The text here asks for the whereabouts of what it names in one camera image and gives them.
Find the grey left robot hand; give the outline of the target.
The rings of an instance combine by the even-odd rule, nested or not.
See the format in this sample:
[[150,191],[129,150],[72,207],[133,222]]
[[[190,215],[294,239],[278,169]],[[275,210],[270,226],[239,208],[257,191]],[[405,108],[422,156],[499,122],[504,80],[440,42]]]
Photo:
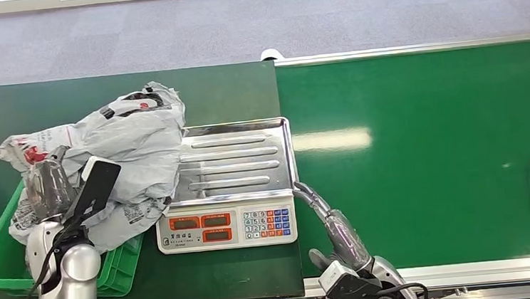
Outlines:
[[24,178],[27,200],[33,209],[36,224],[60,221],[69,210],[76,191],[69,182],[62,161],[69,150],[60,145],[36,162]]

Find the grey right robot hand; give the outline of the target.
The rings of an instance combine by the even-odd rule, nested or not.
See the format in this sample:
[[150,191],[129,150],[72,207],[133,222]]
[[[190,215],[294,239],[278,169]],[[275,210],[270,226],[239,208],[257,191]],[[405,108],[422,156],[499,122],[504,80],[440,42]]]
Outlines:
[[347,217],[339,209],[329,206],[314,189],[303,182],[293,183],[293,193],[295,197],[303,199],[314,210],[332,243],[332,251],[327,256],[320,250],[311,248],[309,258],[313,265],[324,272],[332,262],[339,261],[355,272],[371,272],[373,257]]

